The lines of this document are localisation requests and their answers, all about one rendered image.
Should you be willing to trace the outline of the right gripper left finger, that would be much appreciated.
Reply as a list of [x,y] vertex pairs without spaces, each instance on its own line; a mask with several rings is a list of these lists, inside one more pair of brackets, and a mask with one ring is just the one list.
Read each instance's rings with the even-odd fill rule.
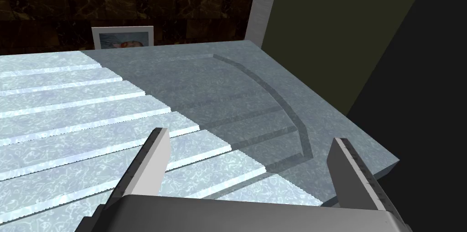
[[170,154],[168,129],[155,128],[112,191],[105,208],[125,195],[157,196]]

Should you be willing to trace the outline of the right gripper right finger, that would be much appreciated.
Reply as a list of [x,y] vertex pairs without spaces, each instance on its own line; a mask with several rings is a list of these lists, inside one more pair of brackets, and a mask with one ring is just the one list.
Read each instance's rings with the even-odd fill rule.
[[327,166],[341,207],[396,212],[390,199],[347,139],[332,140]]

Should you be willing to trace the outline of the white framed picture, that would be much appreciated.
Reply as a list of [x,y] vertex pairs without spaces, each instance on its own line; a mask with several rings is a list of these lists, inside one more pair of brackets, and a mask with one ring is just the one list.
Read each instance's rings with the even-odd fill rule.
[[93,27],[96,49],[118,49],[154,45],[153,26]]

